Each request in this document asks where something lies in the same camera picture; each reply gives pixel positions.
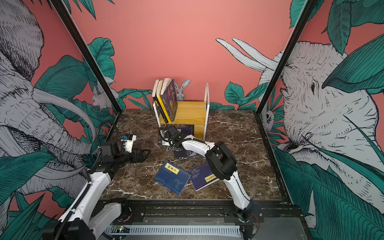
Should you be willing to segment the dark wolf eye book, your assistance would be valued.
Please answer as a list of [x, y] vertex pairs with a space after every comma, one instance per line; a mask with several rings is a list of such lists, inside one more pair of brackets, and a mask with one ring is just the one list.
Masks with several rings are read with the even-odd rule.
[[199, 154], [193, 151], [184, 150], [184, 149], [174, 149], [174, 158], [177, 160], [183, 160], [187, 158], [193, 158], [198, 156]]

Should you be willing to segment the purple portrait cover book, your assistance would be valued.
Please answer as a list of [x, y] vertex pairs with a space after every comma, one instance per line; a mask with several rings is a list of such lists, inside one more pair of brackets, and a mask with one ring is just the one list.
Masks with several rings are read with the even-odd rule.
[[171, 121], [173, 122], [176, 118], [178, 109], [176, 86], [174, 79], [166, 78], [166, 80], [168, 83], [163, 87], [161, 95]]

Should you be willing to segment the yellow cartoon cover book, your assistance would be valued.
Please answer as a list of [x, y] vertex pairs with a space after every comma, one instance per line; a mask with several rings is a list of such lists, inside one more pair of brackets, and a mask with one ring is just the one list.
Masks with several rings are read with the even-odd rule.
[[168, 83], [168, 81], [167, 81], [166, 79], [163, 79], [162, 87], [161, 87], [160, 90], [158, 90], [157, 94], [158, 94], [160, 103], [161, 103], [161, 105], [162, 105], [162, 107], [163, 107], [163, 110], [164, 110], [164, 112], [165, 112], [165, 114], [166, 114], [166, 116], [167, 116], [167, 119], [168, 119], [168, 121], [169, 121], [168, 124], [171, 124], [172, 121], [171, 121], [170, 115], [168, 114], [168, 111], [167, 111], [167, 109], [166, 109], [166, 107], [165, 107], [165, 104], [164, 104], [164, 101], [163, 101], [163, 98], [162, 98], [162, 95], [161, 95], [162, 89], [163, 89], [163, 87], [166, 86], [167, 83]]

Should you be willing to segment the black book with gold title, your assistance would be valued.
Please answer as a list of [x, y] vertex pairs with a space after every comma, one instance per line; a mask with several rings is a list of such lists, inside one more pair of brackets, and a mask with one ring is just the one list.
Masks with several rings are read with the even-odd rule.
[[167, 119], [167, 116], [163, 110], [163, 107], [160, 103], [160, 100], [159, 100], [159, 97], [158, 97], [158, 90], [161, 89], [162, 87], [162, 83], [163, 83], [163, 80], [156, 80], [155, 81], [155, 84], [154, 84], [154, 89], [153, 89], [153, 93], [152, 93], [152, 96], [153, 96], [153, 100], [154, 100], [154, 103], [156, 104], [156, 108], [157, 110], [161, 113], [161, 116], [163, 117], [164, 121], [166, 124], [169, 123], [168, 119]]

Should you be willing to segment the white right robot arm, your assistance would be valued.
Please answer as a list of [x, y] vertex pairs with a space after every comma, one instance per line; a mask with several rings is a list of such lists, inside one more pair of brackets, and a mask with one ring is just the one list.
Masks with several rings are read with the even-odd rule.
[[160, 127], [161, 139], [174, 149], [192, 151], [206, 158], [212, 173], [225, 182], [240, 221], [248, 222], [253, 217], [254, 203], [244, 189], [238, 174], [237, 160], [225, 143], [200, 140], [193, 135], [179, 132], [175, 126]]

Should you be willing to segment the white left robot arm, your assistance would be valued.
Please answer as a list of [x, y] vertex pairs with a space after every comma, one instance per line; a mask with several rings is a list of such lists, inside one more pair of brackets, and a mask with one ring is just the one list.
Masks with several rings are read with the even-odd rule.
[[94, 217], [92, 213], [104, 190], [119, 168], [127, 162], [144, 162], [151, 150], [134, 149], [135, 136], [99, 144], [100, 155], [86, 172], [86, 184], [58, 222], [45, 226], [44, 240], [97, 240], [123, 211], [119, 202], [106, 204]]

